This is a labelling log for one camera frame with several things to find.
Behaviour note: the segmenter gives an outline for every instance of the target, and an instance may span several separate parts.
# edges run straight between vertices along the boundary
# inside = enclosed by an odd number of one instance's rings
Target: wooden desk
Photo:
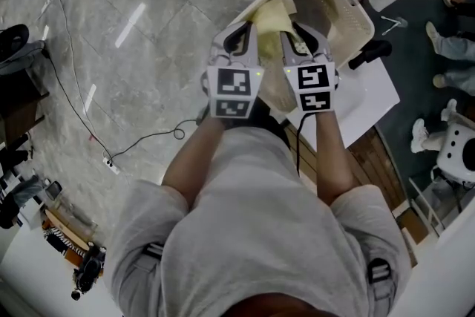
[[[0,76],[0,141],[8,147],[45,117],[36,118],[41,95],[26,71]]]

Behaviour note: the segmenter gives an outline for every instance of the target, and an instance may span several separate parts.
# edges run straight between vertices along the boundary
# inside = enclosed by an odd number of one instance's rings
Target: dark floor
[[[371,6],[363,4],[376,27],[376,39],[388,28]],[[438,90],[432,85],[435,74],[449,67],[463,68],[467,63],[452,62],[437,56],[425,34],[425,23],[431,20],[442,34],[447,36],[457,30],[475,31],[473,20],[455,17],[447,13],[441,0],[399,0],[381,13],[395,18],[401,16],[409,22],[406,29],[395,29],[386,39],[393,44],[393,54],[384,58],[384,65],[399,93],[401,102],[378,123],[377,128],[387,144],[394,164],[409,195],[413,190],[409,176],[435,165],[436,154],[412,154],[410,151],[413,122],[424,117],[431,121],[428,126],[441,127],[439,113],[450,98],[459,101],[458,111],[463,111],[469,96],[454,89]]]

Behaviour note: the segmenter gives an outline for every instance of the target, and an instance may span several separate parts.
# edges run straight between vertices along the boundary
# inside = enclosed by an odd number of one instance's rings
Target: black circle
[[[463,147],[462,161],[465,168],[475,171],[475,139],[470,139]]]

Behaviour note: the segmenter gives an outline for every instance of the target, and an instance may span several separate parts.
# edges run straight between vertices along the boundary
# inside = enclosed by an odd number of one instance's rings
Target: person wearing gray shirt
[[[332,111],[317,114],[317,187],[272,128],[207,117],[161,186],[137,181],[108,245],[125,317],[386,316],[410,275],[402,234],[356,186]]]

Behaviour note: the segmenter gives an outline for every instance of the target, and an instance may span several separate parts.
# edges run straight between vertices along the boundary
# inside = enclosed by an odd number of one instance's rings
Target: gray tile floor
[[[143,135],[196,117],[206,104],[198,79],[212,37],[253,0],[61,1],[72,51],[59,0],[44,14],[46,0],[0,0],[0,26],[26,24],[31,39],[40,39],[49,27],[48,50],[86,123],[73,62],[84,100],[96,86],[88,117],[114,153]],[[121,169],[115,175],[102,163],[103,149],[71,110],[48,61],[38,58],[32,75],[51,96],[42,102],[46,120],[31,131],[33,161],[21,171],[34,168],[58,180],[71,203],[99,225],[99,236],[107,237],[131,180],[160,182],[183,141],[152,137],[115,159]],[[194,128],[194,123],[183,126],[187,134]]]

